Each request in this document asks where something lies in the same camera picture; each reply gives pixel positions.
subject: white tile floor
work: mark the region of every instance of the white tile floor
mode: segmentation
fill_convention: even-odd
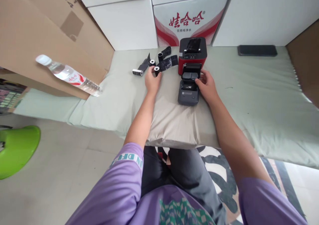
[[[40,144],[15,175],[0,180],[0,224],[63,225],[123,145],[108,131],[79,129],[51,120],[0,116],[0,124],[37,125]],[[319,170],[286,164],[310,225],[319,224]]]

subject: patterned rug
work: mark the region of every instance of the patterned rug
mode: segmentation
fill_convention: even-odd
[[[166,162],[169,148],[156,147],[156,150],[158,152],[162,152],[163,160]],[[239,210],[237,185],[234,175],[221,149],[202,146],[198,147],[197,150],[199,151],[205,167],[213,180],[216,192],[226,208],[227,224],[242,225],[243,220]],[[300,215],[306,219],[284,163],[266,158],[260,158],[260,160],[277,188],[296,208]]]

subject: plastic water bottle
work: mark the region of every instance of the plastic water bottle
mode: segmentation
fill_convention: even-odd
[[[97,84],[87,79],[72,67],[53,61],[46,55],[39,55],[36,61],[47,68],[55,75],[55,77],[64,80],[65,82],[78,87],[81,90],[93,95],[100,96],[102,94],[102,88]]]

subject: purple t-shirt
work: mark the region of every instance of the purple t-shirt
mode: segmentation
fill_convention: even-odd
[[[142,170],[141,147],[124,145],[66,224],[214,224],[192,196],[174,185],[154,189],[141,199]],[[266,181],[244,178],[238,189],[244,224],[307,224]]]

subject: leg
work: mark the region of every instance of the leg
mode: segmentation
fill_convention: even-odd
[[[169,174],[168,167],[158,156],[155,147],[145,146],[141,197],[165,185]]]
[[[198,150],[170,149],[168,156],[173,180],[206,209],[216,225],[225,224],[226,210]]]

